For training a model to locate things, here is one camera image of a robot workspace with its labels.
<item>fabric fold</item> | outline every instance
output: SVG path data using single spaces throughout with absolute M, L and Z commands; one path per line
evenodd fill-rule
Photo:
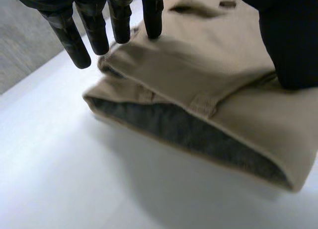
M 163 35 L 143 24 L 99 61 L 92 111 L 297 192 L 318 149 L 318 89 L 283 90 L 258 13 L 237 0 L 166 0 Z

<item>beige fabric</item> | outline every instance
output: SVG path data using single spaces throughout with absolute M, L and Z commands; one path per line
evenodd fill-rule
M 271 159 L 299 191 L 318 149 L 318 89 L 282 90 L 257 11 L 241 1 L 223 10 L 219 1 L 166 0 L 160 39 L 149 41 L 141 24 L 129 44 L 100 60 L 128 79 L 105 78 L 84 97 L 177 104 Z

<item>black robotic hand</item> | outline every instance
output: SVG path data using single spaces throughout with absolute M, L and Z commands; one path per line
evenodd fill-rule
M 91 60 L 74 24 L 73 3 L 84 24 L 90 44 L 97 55 L 109 51 L 102 10 L 108 1 L 112 28 L 118 43 L 130 40 L 130 3 L 133 0 L 20 0 L 27 7 L 39 10 L 50 23 L 74 64 L 84 69 L 90 66 Z M 161 35 L 163 0 L 142 0 L 144 20 L 149 38 Z

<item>black robotic finger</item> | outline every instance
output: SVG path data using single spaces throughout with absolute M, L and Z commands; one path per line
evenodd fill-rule
M 157 39 L 162 32 L 163 0 L 143 0 L 143 8 L 148 37 Z
M 40 11 L 40 13 L 50 23 L 76 67 L 79 69 L 89 67 L 91 60 L 73 21 L 72 6 L 56 12 Z
M 133 0 L 108 0 L 111 24 L 117 43 L 124 44 L 130 40 L 130 3 Z
M 97 55 L 109 50 L 105 20 L 102 14 L 107 0 L 75 0 L 92 49 Z

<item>white table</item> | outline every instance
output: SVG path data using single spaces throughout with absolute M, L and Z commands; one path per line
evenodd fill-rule
M 81 95 L 101 73 L 84 42 L 90 68 L 62 52 L 1 96 L 1 229 L 318 228 L 317 163 L 289 194 L 96 120 Z

